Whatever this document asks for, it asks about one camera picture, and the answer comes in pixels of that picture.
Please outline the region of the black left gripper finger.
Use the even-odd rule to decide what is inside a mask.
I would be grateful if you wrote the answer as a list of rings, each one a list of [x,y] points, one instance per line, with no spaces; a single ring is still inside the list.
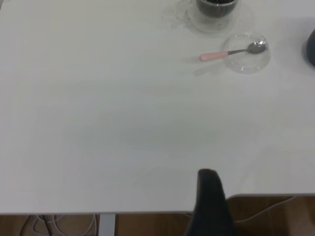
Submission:
[[[221,179],[214,170],[198,171],[196,203],[185,235],[237,235]]]

